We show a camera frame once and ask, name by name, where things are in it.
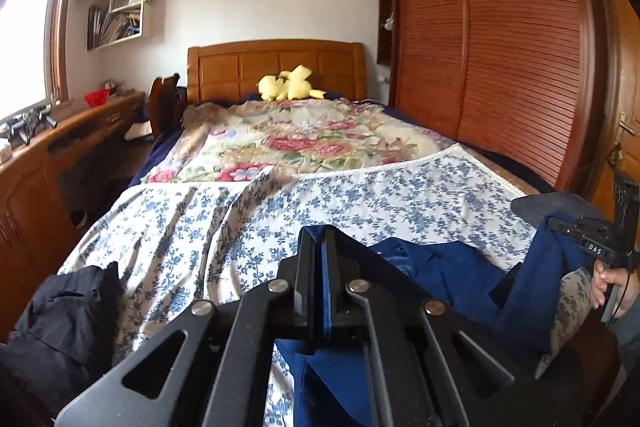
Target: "book stack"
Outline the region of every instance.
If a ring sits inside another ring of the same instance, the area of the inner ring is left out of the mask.
[[[139,10],[110,14],[106,8],[99,6],[89,8],[87,49],[92,50],[138,33],[140,33]]]

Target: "wooden desk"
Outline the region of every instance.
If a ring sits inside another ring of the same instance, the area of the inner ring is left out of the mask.
[[[58,176],[111,134],[126,131],[144,96],[137,92],[76,114],[0,165],[0,342],[79,240]]]

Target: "louvered door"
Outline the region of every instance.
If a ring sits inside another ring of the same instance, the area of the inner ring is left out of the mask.
[[[453,136],[462,108],[463,0],[399,0],[397,107]]]
[[[580,63],[577,0],[469,0],[458,139],[510,156],[553,185],[574,122]]]

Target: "wooden window frame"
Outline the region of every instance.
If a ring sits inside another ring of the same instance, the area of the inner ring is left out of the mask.
[[[53,93],[58,100],[68,100],[66,87],[66,13],[69,0],[54,0],[50,12],[49,68]]]

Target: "window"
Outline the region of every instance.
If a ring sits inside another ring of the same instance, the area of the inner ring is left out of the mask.
[[[7,0],[0,10],[0,120],[47,103],[51,0]]]

